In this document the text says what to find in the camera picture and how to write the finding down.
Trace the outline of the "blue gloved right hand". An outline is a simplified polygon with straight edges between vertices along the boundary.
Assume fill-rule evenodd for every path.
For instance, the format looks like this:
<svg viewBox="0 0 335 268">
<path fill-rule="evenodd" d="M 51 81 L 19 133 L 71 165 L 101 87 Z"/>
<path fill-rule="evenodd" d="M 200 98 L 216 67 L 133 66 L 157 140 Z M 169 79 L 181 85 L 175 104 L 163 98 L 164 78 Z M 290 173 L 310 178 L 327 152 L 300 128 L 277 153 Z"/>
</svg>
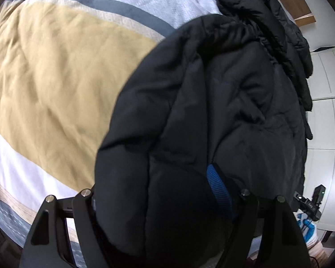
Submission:
<svg viewBox="0 0 335 268">
<path fill-rule="evenodd" d="M 305 242 L 308 242 L 315 233 L 315 225 L 312 219 L 306 213 L 297 214 L 297 223 L 303 234 Z"/>
</svg>

